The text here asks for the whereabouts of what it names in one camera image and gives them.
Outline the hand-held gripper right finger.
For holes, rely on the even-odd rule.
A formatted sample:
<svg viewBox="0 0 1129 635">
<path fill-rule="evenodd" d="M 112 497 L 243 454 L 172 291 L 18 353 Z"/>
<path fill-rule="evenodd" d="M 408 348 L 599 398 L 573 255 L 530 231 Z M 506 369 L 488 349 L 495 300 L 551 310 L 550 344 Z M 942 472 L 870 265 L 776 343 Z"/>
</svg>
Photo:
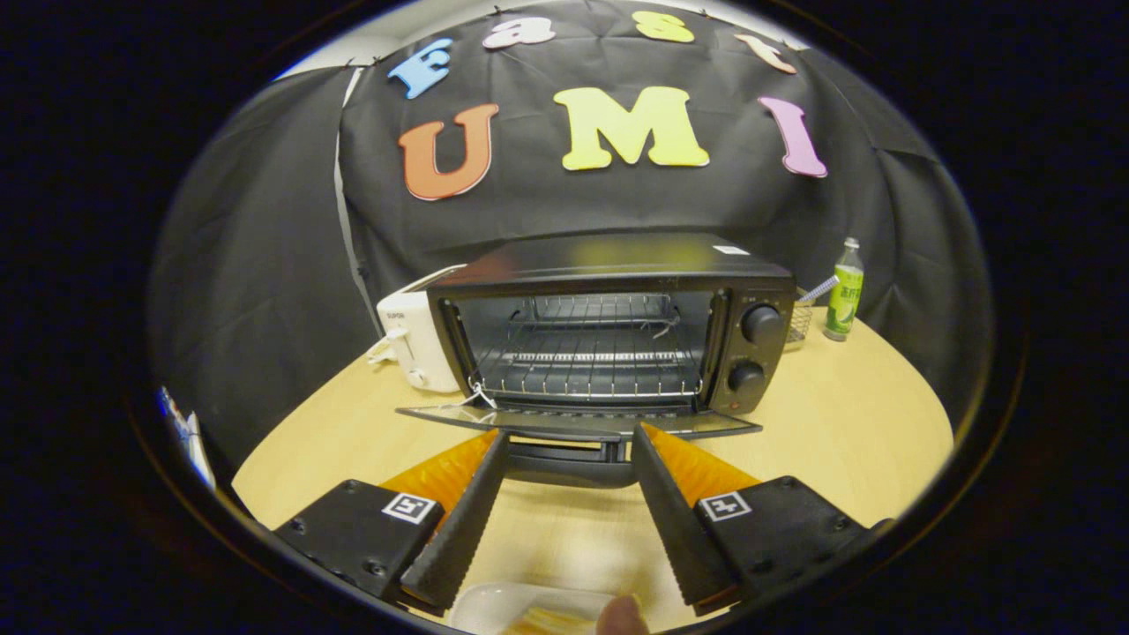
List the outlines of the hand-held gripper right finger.
<svg viewBox="0 0 1129 635">
<path fill-rule="evenodd" d="M 821 579 L 870 547 L 863 524 L 794 475 L 761 480 L 639 423 L 632 464 L 685 604 L 703 616 Z"/>
</svg>

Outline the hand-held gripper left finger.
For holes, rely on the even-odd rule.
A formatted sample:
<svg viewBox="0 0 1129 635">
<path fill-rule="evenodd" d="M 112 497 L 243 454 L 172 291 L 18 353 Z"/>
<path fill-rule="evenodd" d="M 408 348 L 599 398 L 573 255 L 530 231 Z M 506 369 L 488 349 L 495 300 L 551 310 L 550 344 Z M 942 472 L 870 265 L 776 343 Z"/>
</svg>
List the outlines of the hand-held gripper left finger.
<svg viewBox="0 0 1129 635">
<path fill-rule="evenodd" d="M 441 616 L 475 558 L 508 450 L 507 434 L 487 430 L 386 482 L 343 480 L 274 534 L 365 594 Z"/>
</svg>

